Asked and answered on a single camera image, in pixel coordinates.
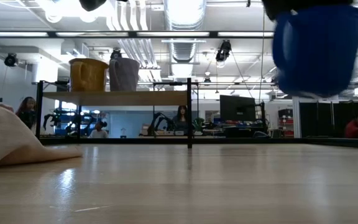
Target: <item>yellow container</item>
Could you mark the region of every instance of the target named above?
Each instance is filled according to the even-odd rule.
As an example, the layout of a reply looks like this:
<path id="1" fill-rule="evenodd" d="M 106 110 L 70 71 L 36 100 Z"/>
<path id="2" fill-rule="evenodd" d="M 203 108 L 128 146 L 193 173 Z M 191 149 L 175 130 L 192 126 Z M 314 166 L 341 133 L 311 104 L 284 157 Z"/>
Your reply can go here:
<path id="1" fill-rule="evenodd" d="M 75 58 L 69 63 L 70 91 L 105 90 L 108 64 L 91 58 Z"/>

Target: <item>red shirt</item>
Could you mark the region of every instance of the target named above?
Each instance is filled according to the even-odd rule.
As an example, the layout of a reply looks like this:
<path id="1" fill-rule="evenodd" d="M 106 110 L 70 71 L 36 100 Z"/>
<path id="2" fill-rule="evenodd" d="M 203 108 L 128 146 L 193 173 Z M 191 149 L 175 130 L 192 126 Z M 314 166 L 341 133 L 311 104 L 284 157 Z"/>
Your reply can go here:
<path id="1" fill-rule="evenodd" d="M 358 122 L 353 120 L 346 125 L 345 138 L 358 138 Z"/>

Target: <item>computer monitor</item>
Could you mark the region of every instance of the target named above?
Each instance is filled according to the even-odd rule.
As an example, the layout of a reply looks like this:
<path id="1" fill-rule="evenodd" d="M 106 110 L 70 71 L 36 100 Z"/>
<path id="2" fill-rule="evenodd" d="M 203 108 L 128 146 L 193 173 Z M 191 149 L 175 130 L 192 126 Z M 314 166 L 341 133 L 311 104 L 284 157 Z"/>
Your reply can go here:
<path id="1" fill-rule="evenodd" d="M 255 99 L 240 96 L 220 96 L 221 119 L 224 121 L 255 121 Z"/>

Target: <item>wooden table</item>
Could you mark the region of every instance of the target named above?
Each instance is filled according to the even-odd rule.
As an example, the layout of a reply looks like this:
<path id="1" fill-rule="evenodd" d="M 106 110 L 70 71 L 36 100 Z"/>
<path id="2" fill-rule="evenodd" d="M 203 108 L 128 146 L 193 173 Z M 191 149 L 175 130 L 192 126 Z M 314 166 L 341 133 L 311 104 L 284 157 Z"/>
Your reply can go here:
<path id="1" fill-rule="evenodd" d="M 0 167 L 0 223 L 358 223 L 358 149 L 83 146 Z"/>

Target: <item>blue mug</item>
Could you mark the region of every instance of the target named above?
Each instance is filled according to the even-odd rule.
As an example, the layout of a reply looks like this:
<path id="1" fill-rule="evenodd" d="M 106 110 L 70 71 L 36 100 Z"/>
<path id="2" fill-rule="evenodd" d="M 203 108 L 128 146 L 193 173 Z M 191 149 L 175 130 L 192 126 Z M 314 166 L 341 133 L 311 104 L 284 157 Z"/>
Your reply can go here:
<path id="1" fill-rule="evenodd" d="M 358 49 L 358 8 L 316 6 L 277 17 L 273 59 L 286 94 L 327 98 L 349 85 Z"/>

